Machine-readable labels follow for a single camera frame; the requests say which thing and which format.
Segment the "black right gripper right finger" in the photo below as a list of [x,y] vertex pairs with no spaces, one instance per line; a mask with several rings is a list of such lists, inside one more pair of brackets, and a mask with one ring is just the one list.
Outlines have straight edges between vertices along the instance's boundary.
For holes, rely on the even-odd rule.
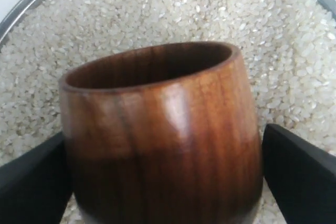
[[267,124],[263,163],[286,223],[335,223],[335,156],[280,125]]

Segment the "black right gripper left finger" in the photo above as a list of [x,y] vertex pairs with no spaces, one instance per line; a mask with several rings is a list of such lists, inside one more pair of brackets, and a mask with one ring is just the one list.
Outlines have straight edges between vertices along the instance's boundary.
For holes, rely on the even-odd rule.
[[72,194],[59,132],[1,166],[1,223],[60,223]]

